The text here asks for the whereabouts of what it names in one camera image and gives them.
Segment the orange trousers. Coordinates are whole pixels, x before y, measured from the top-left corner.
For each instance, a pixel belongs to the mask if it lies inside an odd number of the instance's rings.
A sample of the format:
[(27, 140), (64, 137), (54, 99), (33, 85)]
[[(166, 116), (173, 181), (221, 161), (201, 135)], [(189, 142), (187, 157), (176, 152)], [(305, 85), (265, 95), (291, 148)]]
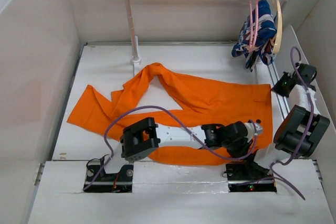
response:
[[(169, 113), (128, 114), (137, 107), (153, 78), (158, 78), (180, 108)], [(188, 127), (260, 120), (264, 131), (258, 136), (256, 147), (267, 147), (273, 138), (270, 85), (228, 83), (190, 76), (172, 72), (160, 63), (144, 67), (124, 83), (121, 90), (112, 91), (111, 99), (105, 98), (93, 86), (87, 86), (68, 123), (119, 140), (125, 127), (147, 117), (167, 126), (184, 123)]]

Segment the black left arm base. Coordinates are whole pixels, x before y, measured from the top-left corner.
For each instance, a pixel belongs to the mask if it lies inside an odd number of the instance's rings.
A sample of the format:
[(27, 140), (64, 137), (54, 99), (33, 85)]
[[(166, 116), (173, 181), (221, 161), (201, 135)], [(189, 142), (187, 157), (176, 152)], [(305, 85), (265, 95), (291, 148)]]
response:
[(133, 164), (122, 165), (116, 173), (107, 173), (101, 166), (107, 155), (93, 158), (86, 163), (86, 178), (83, 191), (86, 193), (131, 193)]

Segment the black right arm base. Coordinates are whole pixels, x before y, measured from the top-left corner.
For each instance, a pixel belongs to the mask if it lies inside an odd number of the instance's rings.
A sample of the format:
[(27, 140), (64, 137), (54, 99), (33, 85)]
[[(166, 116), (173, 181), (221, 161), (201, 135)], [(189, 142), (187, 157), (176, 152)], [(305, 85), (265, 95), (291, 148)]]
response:
[(277, 192), (275, 180), (269, 170), (252, 162), (228, 163), (222, 177), (227, 179), (230, 193)]

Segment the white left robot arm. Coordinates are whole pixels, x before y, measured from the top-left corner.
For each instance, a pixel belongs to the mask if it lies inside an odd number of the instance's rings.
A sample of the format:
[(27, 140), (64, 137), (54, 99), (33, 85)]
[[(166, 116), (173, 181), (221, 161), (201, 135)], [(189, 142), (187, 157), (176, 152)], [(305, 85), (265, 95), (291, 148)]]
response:
[(121, 158), (129, 163), (149, 158), (168, 165), (215, 166), (247, 158), (262, 132), (263, 127), (252, 121), (185, 129), (145, 118), (123, 130)]

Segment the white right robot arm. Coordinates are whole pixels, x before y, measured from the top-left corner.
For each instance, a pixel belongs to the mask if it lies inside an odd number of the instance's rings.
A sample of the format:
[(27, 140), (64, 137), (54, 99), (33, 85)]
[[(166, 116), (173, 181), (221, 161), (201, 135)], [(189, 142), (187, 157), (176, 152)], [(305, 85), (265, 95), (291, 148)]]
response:
[(293, 72), (284, 72), (271, 89), (281, 97), (290, 99), (292, 109), (275, 133), (273, 142), (255, 153), (254, 160), (243, 165), (243, 173), (254, 179), (261, 172), (269, 173), (272, 164), (294, 158), (309, 157), (325, 134), (330, 120), (322, 116), (314, 99), (316, 89), (311, 82), (316, 67), (297, 62)]

